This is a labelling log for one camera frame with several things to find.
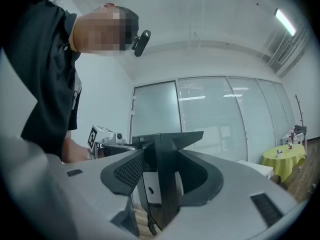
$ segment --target person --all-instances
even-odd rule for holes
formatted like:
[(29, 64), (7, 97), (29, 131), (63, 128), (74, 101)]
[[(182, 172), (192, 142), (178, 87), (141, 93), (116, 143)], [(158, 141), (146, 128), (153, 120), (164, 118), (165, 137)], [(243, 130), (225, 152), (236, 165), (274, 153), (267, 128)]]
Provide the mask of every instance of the person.
[(139, 17), (110, 4), (78, 17), (62, 7), (61, 0), (23, 4), (8, 27), (3, 49), (37, 99), (21, 137), (72, 163), (85, 161), (89, 154), (71, 136), (82, 90), (75, 61), (81, 53), (127, 50), (138, 33)]

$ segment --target black shirt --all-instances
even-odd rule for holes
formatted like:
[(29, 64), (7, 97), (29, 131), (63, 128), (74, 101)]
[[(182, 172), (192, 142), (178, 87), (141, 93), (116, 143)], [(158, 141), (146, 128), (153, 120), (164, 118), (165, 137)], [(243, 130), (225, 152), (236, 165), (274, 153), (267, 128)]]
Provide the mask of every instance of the black shirt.
[(77, 15), (47, 0), (25, 6), (3, 46), (17, 75), (37, 99), (21, 137), (61, 158), (67, 131), (77, 129), (81, 82), (75, 61), (80, 53), (69, 44)]

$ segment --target round table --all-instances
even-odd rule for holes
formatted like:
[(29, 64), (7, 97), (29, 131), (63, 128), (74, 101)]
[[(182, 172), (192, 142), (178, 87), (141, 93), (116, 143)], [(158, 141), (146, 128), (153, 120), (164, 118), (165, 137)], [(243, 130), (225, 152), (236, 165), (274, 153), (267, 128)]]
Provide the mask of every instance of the round table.
[[(277, 158), (277, 150), (282, 150), (281, 158)], [(305, 155), (305, 147), (301, 144), (293, 144), (292, 149), (288, 145), (276, 146), (263, 153), (261, 165), (273, 167), (274, 174), (279, 175), (281, 182), (284, 182), (294, 166), (304, 164)]]

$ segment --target white ceiling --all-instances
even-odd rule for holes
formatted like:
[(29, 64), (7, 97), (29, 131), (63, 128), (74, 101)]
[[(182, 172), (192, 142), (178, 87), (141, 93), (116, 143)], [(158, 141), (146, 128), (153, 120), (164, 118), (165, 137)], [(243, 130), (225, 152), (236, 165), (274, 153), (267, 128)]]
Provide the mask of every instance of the white ceiling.
[(139, 15), (139, 33), (151, 31), (147, 49), (168, 43), (220, 41), (268, 54), (267, 46), (284, 27), (281, 9), (298, 27), (302, 18), (290, 0), (73, 0), (85, 14), (103, 3), (127, 7)]

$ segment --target black camera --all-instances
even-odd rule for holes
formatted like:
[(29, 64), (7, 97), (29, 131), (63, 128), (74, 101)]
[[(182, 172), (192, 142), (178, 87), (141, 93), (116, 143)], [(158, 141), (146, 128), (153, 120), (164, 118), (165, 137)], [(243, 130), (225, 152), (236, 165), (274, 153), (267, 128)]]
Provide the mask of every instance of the black camera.
[(136, 35), (135, 40), (132, 46), (132, 50), (134, 50), (134, 55), (136, 57), (140, 57), (141, 54), (144, 52), (144, 49), (147, 46), (147, 43), (149, 42), (151, 37), (151, 32), (149, 30), (143, 31), (142, 35)]

